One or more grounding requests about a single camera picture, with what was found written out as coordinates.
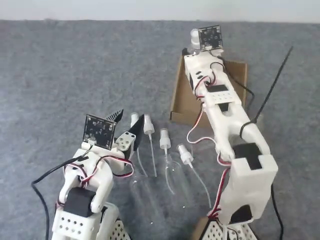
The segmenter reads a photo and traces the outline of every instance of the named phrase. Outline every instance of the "white spray pump head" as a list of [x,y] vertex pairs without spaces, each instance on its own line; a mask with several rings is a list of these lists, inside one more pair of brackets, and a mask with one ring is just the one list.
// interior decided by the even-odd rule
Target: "white spray pump head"
[[136,112],[131,113],[131,123],[130,128],[132,128],[133,125],[139,120],[139,114]]
[[144,115],[143,132],[145,135],[149,135],[149,138],[151,137],[151,134],[155,132],[155,128],[151,122],[151,118],[149,114]]
[[194,158],[192,157],[191,153],[187,150],[186,146],[184,144],[180,143],[176,147],[176,149],[179,151],[180,158],[181,158],[183,164],[185,164],[185,165],[188,164],[190,166],[190,168],[193,169],[194,167],[192,166],[191,162],[194,160]]
[[160,130],[160,148],[164,149],[166,155],[167,155],[167,150],[171,148],[169,133],[168,133],[168,129],[166,128],[162,128]]

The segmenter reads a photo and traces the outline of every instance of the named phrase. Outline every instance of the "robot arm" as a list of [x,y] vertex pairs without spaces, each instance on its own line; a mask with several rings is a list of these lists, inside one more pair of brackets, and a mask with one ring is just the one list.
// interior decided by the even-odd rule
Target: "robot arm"
[[213,129],[217,154],[230,162],[229,181],[214,216],[223,225],[245,224],[261,217],[278,166],[256,124],[243,129],[244,144],[232,146],[229,142],[231,136],[239,136],[242,125],[250,119],[224,72],[222,45],[205,42],[220,39],[219,33],[219,26],[191,31],[193,46],[198,51],[184,56],[185,74]]
[[119,217],[118,208],[106,202],[114,184],[113,175],[130,176],[130,172],[122,172],[125,165],[132,166],[130,158],[139,146],[143,125],[142,115],[129,131],[113,140],[110,149],[98,146],[99,131],[82,143],[74,158],[84,154],[88,158],[77,160],[64,168],[65,182],[59,194],[52,226],[53,240],[109,239]]

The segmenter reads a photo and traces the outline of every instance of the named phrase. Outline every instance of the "circuit board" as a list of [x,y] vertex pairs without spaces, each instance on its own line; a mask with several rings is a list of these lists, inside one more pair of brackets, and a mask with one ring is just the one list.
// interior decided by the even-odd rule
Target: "circuit board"
[[198,29],[201,52],[222,48],[221,27],[219,25]]
[[111,150],[116,123],[105,118],[87,114],[83,131],[83,142]]

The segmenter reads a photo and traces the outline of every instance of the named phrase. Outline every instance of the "white wall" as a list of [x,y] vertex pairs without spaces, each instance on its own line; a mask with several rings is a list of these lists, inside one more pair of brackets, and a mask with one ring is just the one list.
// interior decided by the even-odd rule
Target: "white wall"
[[319,0],[0,0],[5,20],[320,23]]

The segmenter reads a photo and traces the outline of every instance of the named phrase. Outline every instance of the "cardboard tray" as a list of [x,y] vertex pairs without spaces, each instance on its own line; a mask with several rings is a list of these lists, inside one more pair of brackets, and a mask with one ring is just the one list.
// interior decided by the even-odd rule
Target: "cardboard tray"
[[[244,86],[247,86],[248,65],[243,62],[225,61],[225,67],[228,71]],[[242,101],[242,105],[246,104],[246,90],[230,80],[236,93]],[[200,111],[200,101],[196,100],[192,92],[189,81],[185,74],[185,60],[181,56],[177,68],[175,86],[172,96],[171,109],[169,119],[172,122],[193,125]],[[210,128],[210,123],[206,114],[203,114],[198,126]]]

